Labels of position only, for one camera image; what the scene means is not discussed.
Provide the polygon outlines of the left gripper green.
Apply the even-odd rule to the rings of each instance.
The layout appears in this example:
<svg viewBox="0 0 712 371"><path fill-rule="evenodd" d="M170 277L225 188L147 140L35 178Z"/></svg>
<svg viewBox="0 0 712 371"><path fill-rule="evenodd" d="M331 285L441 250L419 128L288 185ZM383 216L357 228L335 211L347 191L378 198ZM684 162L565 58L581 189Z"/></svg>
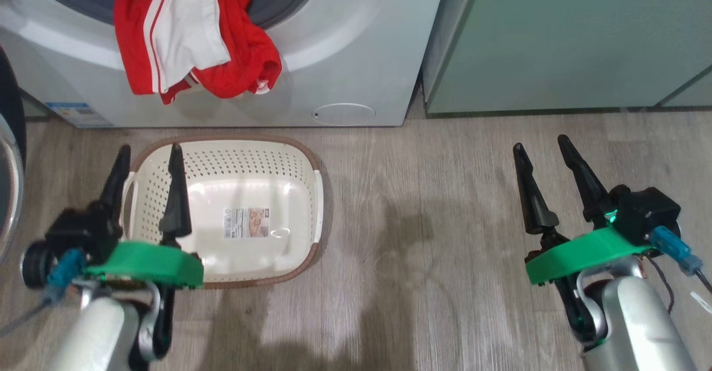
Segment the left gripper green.
<svg viewBox="0 0 712 371"><path fill-rule="evenodd" d="M102 226L118 228L123 188L130 173L131 147L122 145L99 198ZM204 267L200 259L180 250L178 239L192 233L189 194L183 151L171 145L168 172L171 177L167 205L159 221L160 246L144 241L122 241L103 264L89 265L83 275L97 280L131 280L174 288L200 288Z"/></svg>

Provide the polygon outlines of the red and white garment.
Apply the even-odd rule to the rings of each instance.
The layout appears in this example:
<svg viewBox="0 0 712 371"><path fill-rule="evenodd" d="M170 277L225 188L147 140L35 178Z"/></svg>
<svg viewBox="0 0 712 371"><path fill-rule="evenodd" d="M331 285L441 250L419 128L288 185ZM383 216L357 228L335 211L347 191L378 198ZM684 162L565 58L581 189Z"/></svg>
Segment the red and white garment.
<svg viewBox="0 0 712 371"><path fill-rule="evenodd" d="M272 90L281 57L248 16L251 0L115 0L115 36L130 89L166 105L201 87L220 99Z"/></svg>

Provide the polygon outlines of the black round washing machine door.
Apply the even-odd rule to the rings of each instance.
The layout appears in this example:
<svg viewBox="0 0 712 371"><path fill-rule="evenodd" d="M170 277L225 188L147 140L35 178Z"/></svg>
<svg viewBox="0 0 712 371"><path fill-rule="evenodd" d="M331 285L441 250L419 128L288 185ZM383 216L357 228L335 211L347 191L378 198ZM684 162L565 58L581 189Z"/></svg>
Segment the black round washing machine door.
<svg viewBox="0 0 712 371"><path fill-rule="evenodd" d="M27 127L21 89L0 47L0 265L16 236L24 197Z"/></svg>

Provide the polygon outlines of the white washing machine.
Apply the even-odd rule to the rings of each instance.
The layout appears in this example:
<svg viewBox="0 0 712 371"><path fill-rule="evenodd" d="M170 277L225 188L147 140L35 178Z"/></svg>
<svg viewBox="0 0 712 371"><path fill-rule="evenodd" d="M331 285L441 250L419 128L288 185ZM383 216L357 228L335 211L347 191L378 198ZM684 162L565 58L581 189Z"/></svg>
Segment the white washing machine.
<svg viewBox="0 0 712 371"><path fill-rule="evenodd" d="M0 0L0 47L23 99L86 103L114 128L389 127L411 101L441 0L251 0L281 57L265 94L201 87L170 104L130 89L115 0Z"/></svg>

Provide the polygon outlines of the blue energy label sticker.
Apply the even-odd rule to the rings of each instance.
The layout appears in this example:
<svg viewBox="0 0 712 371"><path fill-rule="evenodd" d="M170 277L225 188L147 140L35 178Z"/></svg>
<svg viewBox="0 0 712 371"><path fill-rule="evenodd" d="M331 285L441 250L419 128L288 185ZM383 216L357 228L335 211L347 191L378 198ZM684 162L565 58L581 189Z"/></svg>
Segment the blue energy label sticker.
<svg viewBox="0 0 712 371"><path fill-rule="evenodd" d="M86 103L46 102L46 107L78 128L112 128L114 125Z"/></svg>

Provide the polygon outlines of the plain green cabinet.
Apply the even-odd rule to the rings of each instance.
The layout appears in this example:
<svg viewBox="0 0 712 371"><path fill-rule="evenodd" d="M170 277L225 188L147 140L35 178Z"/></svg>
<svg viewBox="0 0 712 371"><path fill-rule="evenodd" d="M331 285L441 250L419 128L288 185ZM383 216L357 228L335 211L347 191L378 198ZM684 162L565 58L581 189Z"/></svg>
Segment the plain green cabinet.
<svg viewBox="0 0 712 371"><path fill-rule="evenodd" d="M428 117L658 109L712 73L712 0L441 0Z"/></svg>

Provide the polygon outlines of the paper label in basket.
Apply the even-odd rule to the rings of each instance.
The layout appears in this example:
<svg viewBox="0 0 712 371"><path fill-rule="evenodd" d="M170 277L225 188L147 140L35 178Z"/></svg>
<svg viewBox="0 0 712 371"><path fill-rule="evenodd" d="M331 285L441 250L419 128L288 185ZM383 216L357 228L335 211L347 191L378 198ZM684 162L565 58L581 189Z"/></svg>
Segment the paper label in basket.
<svg viewBox="0 0 712 371"><path fill-rule="evenodd" d="M222 211L224 239L252 239L270 236L269 208L226 208Z"/></svg>

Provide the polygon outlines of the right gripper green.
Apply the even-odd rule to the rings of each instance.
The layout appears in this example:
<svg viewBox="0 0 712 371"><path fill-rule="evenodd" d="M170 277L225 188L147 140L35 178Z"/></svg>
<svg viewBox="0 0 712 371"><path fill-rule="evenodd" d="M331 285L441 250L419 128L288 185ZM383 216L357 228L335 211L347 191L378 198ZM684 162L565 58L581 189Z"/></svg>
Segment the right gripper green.
<svg viewBox="0 0 712 371"><path fill-rule="evenodd" d="M607 215L612 213L608 191L567 135L559 135L557 143L567 168L573 173L584 207L584 219L592 223L596 231L570 241L556 230L558 216L548 208L537 186L526 149L522 143L516 143L513 159L525 231L529 235L540 236L541 248L546 249L533 259L526 260L529 282L542 285L628 255L654 250L650 244L636 246L612 227L606 227Z"/></svg>

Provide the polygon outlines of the cream perforated laundry basket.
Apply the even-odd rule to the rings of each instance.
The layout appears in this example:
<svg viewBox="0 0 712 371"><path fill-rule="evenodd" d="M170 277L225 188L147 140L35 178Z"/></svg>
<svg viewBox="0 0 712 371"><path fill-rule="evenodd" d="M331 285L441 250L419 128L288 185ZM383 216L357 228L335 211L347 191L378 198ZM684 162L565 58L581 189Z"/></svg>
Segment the cream perforated laundry basket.
<svg viewBox="0 0 712 371"><path fill-rule="evenodd" d="M204 288L282 283L310 267L322 238L323 178L312 151L285 137L173 137L149 146L125 183L123 239L160 241L173 144L183 151L192 223L178 243L200 257ZM226 208L269 208L270 236L224 239Z"/></svg>

